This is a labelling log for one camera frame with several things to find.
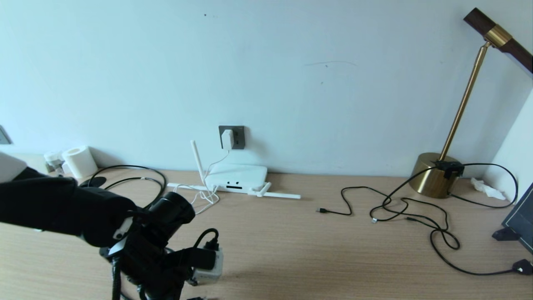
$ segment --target gold lamp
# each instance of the gold lamp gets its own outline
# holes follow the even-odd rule
[[[475,58],[472,74],[466,85],[466,90],[455,115],[454,122],[451,125],[448,138],[444,143],[441,153],[422,153],[418,156],[415,167],[413,168],[413,175],[425,169],[436,167],[436,162],[456,162],[453,157],[447,156],[451,141],[454,138],[455,131],[459,126],[461,117],[466,107],[466,103],[474,87],[475,80],[478,76],[479,69],[485,58],[485,54],[490,46],[497,48],[503,53],[512,55],[521,65],[523,65],[529,73],[533,74],[533,56],[522,45],[520,45],[513,37],[505,31],[500,25],[492,21],[488,16],[482,13],[479,9],[474,8],[465,18],[470,26],[479,32],[485,39],[485,44],[481,46],[478,56]],[[446,198],[448,191],[453,187],[460,174],[454,171],[445,178],[445,172],[438,168],[428,170],[409,182],[411,187],[421,193],[422,195],[432,198]]]

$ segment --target brass lamp base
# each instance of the brass lamp base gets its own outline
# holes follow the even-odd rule
[[[427,168],[435,167],[434,161],[439,160],[439,153],[422,153],[416,160],[412,175],[425,170]],[[457,161],[456,159],[446,156],[444,161]],[[417,192],[424,196],[431,198],[447,198],[448,191],[451,191],[455,181],[457,180],[458,172],[452,172],[451,177],[446,179],[444,171],[438,169],[431,169],[426,171],[415,179],[409,182],[409,185]]]

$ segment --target white cable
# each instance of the white cable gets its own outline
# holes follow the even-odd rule
[[[207,170],[205,171],[204,178],[206,178],[207,175],[209,175],[209,171],[210,171],[210,169],[211,169],[211,167],[212,167],[213,165],[218,164],[219,162],[225,160],[226,157],[228,157],[228,155],[230,155],[230,151],[229,151],[229,150],[228,150],[228,152],[226,153],[226,155],[225,155],[221,160],[219,160],[219,161],[217,161],[217,162],[214,162],[214,163],[210,164],[209,167],[207,167]]]
[[[216,194],[216,191],[218,190],[218,186],[215,186],[214,189],[212,191],[209,190],[209,188],[207,187],[207,184],[205,183],[205,178],[207,177],[207,175],[209,175],[209,171],[211,170],[211,167],[223,160],[226,159],[226,157],[228,157],[228,155],[230,154],[230,151],[228,150],[228,152],[226,153],[226,155],[219,161],[216,161],[212,164],[209,165],[209,167],[207,167],[207,170],[205,171],[204,174],[200,173],[200,179],[201,179],[201,182],[202,184],[204,185],[204,187],[206,188],[206,190],[209,191],[209,193],[206,195],[204,193],[204,191],[202,190],[199,190],[197,188],[194,188],[194,187],[191,187],[189,185],[186,185],[186,184],[178,184],[174,187],[174,192],[177,191],[177,189],[180,187],[180,186],[186,186],[188,187],[189,189],[191,190],[195,190],[197,191],[197,193],[195,194],[195,197],[194,199],[192,199],[192,202],[191,202],[191,205],[194,204],[194,202],[196,202],[196,199],[198,198],[198,195],[200,195],[200,198],[201,199],[204,199],[206,200],[207,202],[209,202],[204,208],[202,208],[199,212],[196,213],[196,215],[199,215],[201,214],[202,212],[206,211],[208,208],[210,208],[211,206],[215,205],[217,202],[220,201],[220,197]]]

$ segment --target white wall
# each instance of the white wall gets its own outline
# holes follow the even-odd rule
[[[229,162],[405,176],[442,148],[483,44],[462,20],[476,6],[533,49],[530,0],[0,0],[0,151],[194,169],[189,140],[214,161],[235,124],[248,150]],[[491,49],[449,154],[491,161],[530,90]]]
[[[515,175],[518,180],[519,199],[533,183],[531,149],[533,149],[533,90],[492,161],[508,168]],[[507,172],[491,166],[483,178],[492,187],[503,191],[507,199],[513,199],[514,181]]]

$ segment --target black cable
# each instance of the black cable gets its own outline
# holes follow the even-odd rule
[[[322,212],[322,213],[325,213],[325,212],[330,212],[332,214],[337,214],[337,215],[343,215],[343,216],[351,216],[353,215],[353,211],[352,211],[352,207],[350,205],[350,203],[348,202],[348,200],[346,199],[346,197],[344,196],[344,192],[347,191],[347,190],[351,190],[351,189],[354,189],[354,188],[367,188],[369,190],[372,190],[376,193],[379,193],[379,194],[382,194],[383,196],[387,196],[385,194],[383,194],[382,192],[378,191],[378,190],[375,190],[369,186],[349,186],[349,187],[345,187],[341,190],[341,197],[342,197],[342,200],[344,200],[344,202],[346,202],[346,205],[348,206],[348,209],[350,212],[346,213],[346,212],[338,212],[338,211],[332,211],[332,210],[329,210],[329,209],[326,209],[326,208],[318,208],[317,209],[317,212]]]
[[[200,245],[200,242],[202,241],[202,239],[205,237],[206,234],[208,234],[209,232],[214,232],[215,233],[215,237],[213,238],[213,240],[218,240],[219,239],[219,231],[216,230],[215,228],[209,228],[209,229],[206,229],[204,232],[201,233],[201,235],[198,237],[198,240],[196,240],[196,243],[194,246],[192,246],[193,248],[198,248],[198,245]]]
[[[505,171],[507,171],[507,173],[509,175],[511,175],[511,177],[513,178],[513,181],[514,181],[514,198],[513,198],[513,201],[511,203],[507,204],[507,205],[504,205],[504,206],[491,206],[491,205],[475,202],[475,201],[472,201],[472,200],[468,200],[468,199],[465,199],[463,197],[459,197],[459,196],[457,196],[455,194],[452,194],[450,192],[448,192],[448,195],[450,195],[452,197],[455,197],[457,199],[466,201],[466,202],[470,202],[470,203],[474,203],[474,204],[477,204],[477,205],[490,207],[490,208],[506,208],[506,207],[509,207],[509,206],[513,205],[516,202],[516,200],[518,199],[518,181],[516,180],[515,176],[511,173],[511,171],[507,170],[504,166],[499,165],[499,164],[495,164],[495,163],[466,163],[466,164],[464,164],[464,166],[468,166],[468,165],[495,165],[495,166],[500,167],[500,168],[504,169]]]
[[[372,220],[376,220],[376,222],[377,222],[377,221],[382,221],[382,222],[384,222],[384,221],[389,221],[389,220],[392,220],[392,219],[394,219],[394,218],[400,216],[400,215],[401,215],[401,214],[407,209],[407,206],[406,206],[401,212],[395,212],[396,215],[394,215],[394,216],[392,216],[392,217],[390,217],[390,218],[387,218],[387,219],[377,219],[377,218],[374,218],[374,216],[372,215],[372,213],[373,213],[376,209],[379,209],[379,208],[385,208],[385,206],[387,206],[389,203],[391,203],[391,202],[392,202],[392,198],[391,198],[392,195],[394,195],[394,194],[395,194],[399,189],[401,189],[404,185],[408,184],[411,180],[415,179],[415,178],[418,177],[419,175],[421,175],[421,174],[423,174],[423,173],[425,173],[425,172],[427,172],[427,171],[429,171],[429,170],[435,169],[435,168],[436,168],[436,167],[431,167],[431,168],[424,169],[424,170],[422,170],[422,171],[420,171],[420,172],[414,174],[413,176],[409,177],[409,179],[407,179],[407,180],[404,181],[401,185],[399,185],[394,191],[392,191],[392,193],[390,193],[389,195],[387,195],[387,196],[385,197],[385,199],[383,200],[383,202],[381,203],[380,206],[376,206],[376,207],[374,207],[374,208],[372,208],[372,209],[370,210],[370,213],[369,213],[369,214],[370,214],[370,217],[372,218]]]
[[[129,180],[136,180],[136,179],[139,179],[139,180],[151,180],[151,181],[157,183],[159,185],[159,188],[164,189],[164,185],[160,181],[158,181],[156,179],[153,179],[153,178],[150,178],[150,177],[130,177],[130,178],[125,178],[125,179],[119,180],[119,181],[117,181],[115,183],[112,183],[112,184],[108,185],[106,188],[104,188],[104,190],[109,190],[110,188],[112,188],[112,187],[114,187],[116,185],[119,185],[119,184],[124,183],[124,182],[129,181]]]
[[[112,290],[112,300],[120,300],[120,294],[121,294],[121,288],[122,288],[122,282],[120,279],[120,257],[115,256],[111,260],[111,269],[112,269],[112,277],[113,277],[113,290]]]
[[[133,299],[129,298],[128,296],[126,296],[126,294],[123,293],[123,292],[120,292],[120,296],[122,297],[123,300],[133,300]]]
[[[501,167],[503,168],[504,170],[506,170],[510,175],[511,177],[513,178],[514,180],[514,183],[515,183],[515,198],[513,200],[513,202],[511,202],[510,204],[506,205],[506,206],[502,206],[502,207],[493,207],[493,206],[488,206],[488,205],[485,205],[485,204],[482,204],[482,203],[477,203],[477,202],[474,202],[474,201],[470,201],[470,200],[467,200],[467,199],[463,199],[463,198],[459,198],[457,197],[458,199],[461,199],[461,200],[465,200],[467,202],[471,202],[471,203],[475,203],[475,204],[479,204],[479,205],[483,205],[483,206],[487,206],[487,207],[492,207],[492,208],[503,208],[503,207],[508,207],[509,205],[512,205],[515,201],[516,201],[516,198],[518,197],[518,182],[516,181],[516,178],[512,175],[512,173],[505,169],[504,167],[502,167],[501,165],[497,165],[497,164],[489,164],[489,163],[472,163],[472,164],[465,164],[466,165],[496,165],[498,167]],[[434,169],[433,168],[428,168],[428,169],[425,169],[425,170],[422,170],[420,172],[418,172],[417,174],[414,174],[413,176],[411,176],[409,179],[407,179],[405,182],[403,182],[400,186],[398,186],[394,191],[392,191],[392,193],[390,193],[389,195],[386,195],[385,199],[383,200],[383,203],[380,205],[380,206],[376,206],[374,208],[372,208],[370,210],[370,217],[373,219],[373,220],[376,220],[376,221],[382,221],[382,222],[385,222],[385,221],[389,221],[389,220],[392,220],[400,215],[406,215],[406,216],[410,216],[410,217],[407,217],[406,219],[407,220],[410,220],[410,221],[415,221],[415,222],[418,222],[418,223],[421,223],[425,226],[428,226],[430,228],[433,228],[433,230],[431,231],[430,233],[430,243],[431,243],[431,246],[433,247],[433,250],[435,250],[435,252],[437,253],[437,255],[446,263],[448,264],[449,266],[451,266],[452,268],[460,271],[460,272],[463,272],[463,273],[466,273],[466,274],[470,274],[470,275],[478,275],[478,276],[489,276],[489,275],[499,275],[499,274],[506,274],[506,273],[512,273],[512,272],[515,272],[513,269],[509,269],[509,270],[505,270],[505,271],[499,271],[499,272],[490,272],[490,273],[475,273],[475,272],[470,272],[470,271],[467,271],[467,270],[464,270],[456,265],[454,265],[452,262],[450,262],[448,259],[446,259],[444,257],[444,255],[442,255],[442,253],[439,251],[439,249],[436,247],[435,243],[434,243],[434,240],[433,240],[433,236],[434,236],[434,233],[435,232],[440,232],[444,242],[446,243],[446,245],[448,247],[450,247],[451,249],[454,249],[454,250],[458,250],[460,247],[461,247],[461,244],[459,243],[459,240],[457,239],[457,237],[455,235],[453,235],[452,233],[450,233],[448,231],[449,229],[449,223],[448,223],[448,213],[440,206],[436,205],[436,204],[433,204],[433,203],[429,203],[429,202],[424,202],[424,201],[420,201],[420,200],[415,200],[415,199],[411,199],[411,198],[401,198],[400,200],[402,202],[404,202],[406,205],[405,207],[401,210],[401,211],[394,211],[390,208],[387,207],[388,204],[390,204],[392,202],[392,198],[391,196],[396,193],[399,189],[401,189],[404,185],[406,185],[407,183],[409,183],[411,180],[413,180],[414,178],[416,178],[417,176],[423,174],[424,172],[428,171],[428,170],[431,170],[431,169]],[[383,194],[382,192],[380,191],[377,191],[373,188],[369,188],[370,190],[374,191],[374,192],[377,192],[381,195],[385,195]],[[438,209],[440,209],[444,215],[445,215],[445,223],[446,223],[446,227],[445,228],[442,228],[437,222],[435,222],[433,219],[429,218],[429,217],[426,217],[426,216],[423,216],[423,215],[416,215],[416,214],[408,214],[406,213],[405,211],[407,210],[407,208],[409,207],[409,203],[407,202],[407,200],[409,201],[415,201],[415,202],[418,202],[418,203],[422,203],[422,204],[428,204],[428,205],[431,205],[431,206],[434,206]],[[386,218],[386,219],[377,219],[377,218],[374,218],[374,216],[372,215],[372,213],[376,210],[376,209],[379,209],[379,208],[383,208],[384,210],[388,211],[388,212],[392,212],[394,213],[395,215],[390,217],[390,218]],[[430,225],[426,222],[423,222],[419,219],[416,219],[416,218],[413,218],[413,217],[418,217],[418,218],[423,218],[423,219],[426,219],[428,221],[430,221],[431,223],[434,224],[433,225]],[[446,238],[446,236],[449,236],[451,237],[454,242],[455,242],[455,246],[453,246],[452,244],[450,244],[448,242],[448,239]]]
[[[140,287],[138,289],[138,291],[139,291],[139,298],[141,300],[148,300],[148,299],[146,299],[146,294],[144,293],[144,288],[143,287]]]
[[[150,170],[150,171],[153,171],[155,173],[158,173],[162,178],[163,178],[163,186],[162,188],[159,190],[159,193],[157,194],[157,196],[154,198],[154,200],[152,202],[150,202],[150,204],[148,204],[147,206],[145,206],[144,208],[147,208],[147,207],[150,207],[150,205],[152,205],[152,203],[154,203],[155,201],[157,201],[162,195],[163,193],[165,192],[165,187],[167,185],[167,178],[166,176],[161,173],[160,171],[156,170],[156,169],[152,169],[152,168],[148,168],[148,167],[143,167],[141,165],[134,165],[134,164],[117,164],[117,165],[112,165],[112,166],[109,166],[109,167],[106,167],[106,168],[103,168],[103,169],[100,169],[98,170],[95,174],[93,174],[93,176],[88,180],[87,182],[87,186],[91,186],[91,181],[94,179],[94,177],[96,177],[98,174],[100,174],[101,172],[105,171],[105,170],[108,170],[108,169],[114,169],[114,168],[124,168],[124,167],[128,167],[128,168],[140,168],[140,169],[145,169],[145,170]]]

